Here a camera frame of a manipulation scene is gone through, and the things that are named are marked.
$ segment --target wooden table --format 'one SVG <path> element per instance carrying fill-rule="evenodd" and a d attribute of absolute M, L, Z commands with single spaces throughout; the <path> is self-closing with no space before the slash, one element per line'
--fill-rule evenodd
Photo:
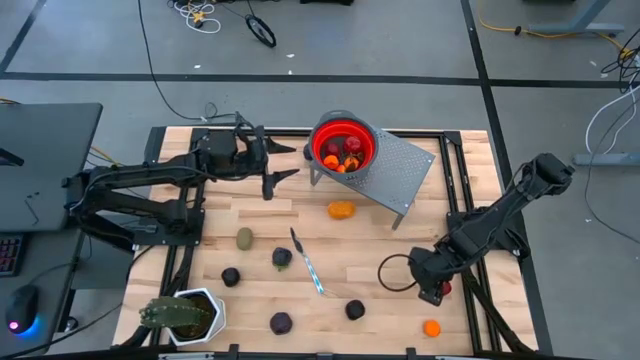
<path fill-rule="evenodd" d="M 188 151 L 191 131 L 189 127 L 167 128 L 159 160 Z M 501 189 L 488 135 L 485 131 L 462 131 L 461 137 L 475 206 L 489 205 Z M 301 154 L 306 138 L 274 139 L 296 147 L 298 152 L 272 155 L 270 170 L 301 170 L 278 185 L 272 201 L 262 200 L 259 177 L 206 185 L 204 235 L 195 251 L 189 288 L 206 287 L 225 301 L 227 327 L 211 342 L 184 350 L 228 351 L 230 344 L 239 344 L 241 352 L 405 354 L 406 348 L 414 347 L 421 355 L 472 354 L 459 276 L 440 307 L 418 299 L 417 286 L 403 293 L 389 292 L 376 276 L 386 256 L 408 254 L 412 246 L 431 247 L 447 231 L 449 203 L 438 142 L 409 139 L 435 154 L 436 161 L 409 214 L 398 230 L 392 231 L 395 215 L 391 211 L 328 178 L 311 186 L 309 166 Z M 455 155 L 450 152 L 455 164 Z M 458 202 L 464 209 L 457 166 L 453 172 Z M 177 197 L 178 192 L 173 186 L 155 186 L 151 196 L 166 200 Z M 355 202 L 356 215 L 343 221 L 330 219 L 327 205 L 334 200 Z M 324 296 L 317 294 L 302 257 L 295 252 L 290 226 L 313 262 L 326 289 Z M 235 235 L 241 227 L 250 227 L 255 234 L 250 251 L 236 248 Z M 278 246 L 294 252 L 289 269 L 282 272 L 271 265 L 271 253 Z M 166 252 L 166 248 L 156 247 L 133 268 L 114 343 L 131 335 L 139 324 L 138 309 L 158 295 Z M 516 259 L 507 252 L 492 251 L 486 264 L 496 307 L 523 342 L 537 348 Z M 236 267 L 241 273 L 242 281 L 234 288 L 222 283 L 221 273 L 227 267 Z M 383 277 L 396 287 L 412 281 L 402 259 L 390 261 Z M 366 315 L 357 321 L 348 320 L 344 311 L 353 299 L 366 307 Z M 487 349 L 487 327 L 479 305 L 477 309 Z M 284 336 L 269 330 L 269 319 L 279 311 L 288 312 L 294 322 L 291 333 Z M 422 324 L 428 319 L 441 324 L 439 337 L 423 334 Z"/>

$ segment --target black laptop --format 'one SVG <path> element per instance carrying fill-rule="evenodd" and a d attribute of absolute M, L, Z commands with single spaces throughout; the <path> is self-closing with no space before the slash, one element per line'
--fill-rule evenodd
<path fill-rule="evenodd" d="M 62 179 L 82 171 L 101 113 L 100 104 L 0 105 L 0 233 L 64 227 Z"/>

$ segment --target concrete floor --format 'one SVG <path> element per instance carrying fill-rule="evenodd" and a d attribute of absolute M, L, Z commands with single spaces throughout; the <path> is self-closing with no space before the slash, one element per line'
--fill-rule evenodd
<path fill-rule="evenodd" d="M 0 57 L 35 2 L 0 2 Z M 567 20 L 585 3 L 495 0 L 471 1 L 471 6 L 476 23 L 475 9 L 481 6 L 485 21 L 511 27 Z M 215 13 L 222 22 L 221 32 L 203 35 L 188 30 L 163 1 L 142 1 L 159 74 L 286 75 L 291 71 L 294 75 L 477 80 L 459 2 L 396 0 L 389 4 L 362 0 L 343 7 L 303 6 L 293 0 L 254 1 L 256 13 L 278 36 L 278 47 L 270 50 L 224 8 L 218 7 Z M 247 10 L 242 2 L 229 7 L 243 13 Z M 628 30 L 618 38 L 624 43 L 640 25 L 638 13 L 637 1 L 618 0 L 597 20 L 624 24 Z M 601 78 L 599 74 L 604 64 L 615 59 L 615 47 L 595 37 L 514 37 L 479 24 L 478 35 L 491 79 L 603 82 L 602 89 L 494 87 L 512 169 L 540 152 L 553 152 L 564 161 L 584 152 L 589 119 L 619 95 L 606 88 L 613 75 Z M 135 2 L 48 0 L 7 71 L 147 74 Z M 130 82 L 123 76 L 108 80 L 0 78 L 0 96 L 25 103 L 101 102 L 105 109 L 95 145 L 121 162 L 139 162 L 144 149 L 141 139 L 146 139 L 150 127 L 184 121 L 165 108 L 151 82 Z M 311 126 L 323 112 L 344 108 L 380 127 L 490 130 L 479 86 L 204 81 L 162 82 L 160 86 L 171 104 L 189 116 L 200 115 L 205 103 L 214 101 L 221 112 L 239 110 L 247 119 L 266 126 Z M 603 114 L 594 139 L 616 111 L 619 109 Z M 634 141 L 639 132 L 640 124 L 632 122 L 621 133 L 616 148 L 639 151 L 640 144 Z M 591 201 L 602 217 L 636 237 L 640 237 L 640 229 L 633 225 L 634 205 L 640 201 L 639 177 L 635 169 L 597 169 L 591 187 Z M 585 180 L 585 170 L 578 169 L 565 194 L 541 200 L 524 211 L 553 349 L 565 356 L 635 358 L 640 330 L 640 246 L 591 221 L 583 199 Z M 129 260 L 121 259 L 122 267 Z M 79 292 L 72 315 L 86 322 L 121 298 L 122 290 Z M 95 299 L 100 300 L 99 306 L 89 306 Z M 112 314 L 50 353 L 108 347 L 116 320 L 117 314 Z"/>

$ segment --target blue light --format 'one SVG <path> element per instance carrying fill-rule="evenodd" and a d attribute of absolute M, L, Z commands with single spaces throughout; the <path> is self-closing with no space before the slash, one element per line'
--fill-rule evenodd
<path fill-rule="evenodd" d="M 36 336 L 38 334 L 38 331 L 40 330 L 40 321 L 41 321 L 40 316 L 36 315 L 36 318 L 35 320 L 33 320 L 33 324 L 31 324 L 31 327 L 25 330 L 24 332 L 21 332 L 20 334 L 16 334 L 16 335 L 25 339 Z"/>

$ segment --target knife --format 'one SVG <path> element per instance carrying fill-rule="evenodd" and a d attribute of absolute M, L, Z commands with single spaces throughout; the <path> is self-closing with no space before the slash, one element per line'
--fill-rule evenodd
<path fill-rule="evenodd" d="M 302 244 L 300 243 L 300 241 L 298 241 L 298 237 L 296 236 L 295 231 L 293 231 L 293 228 L 289 228 L 289 229 L 291 229 L 291 239 L 293 240 L 293 245 L 295 245 L 296 250 L 298 250 L 298 252 L 304 258 L 304 262 L 307 264 L 307 269 L 309 269 L 309 274 L 311 275 L 311 279 L 313 280 L 313 283 L 316 285 L 316 290 L 318 290 L 318 294 L 320 295 L 324 294 L 324 288 L 320 283 L 320 279 L 318 279 L 318 275 L 316 275 L 316 271 L 313 269 L 313 265 L 311 265 L 311 260 L 309 260 L 309 257 L 307 256 L 307 254 L 304 253 Z"/>

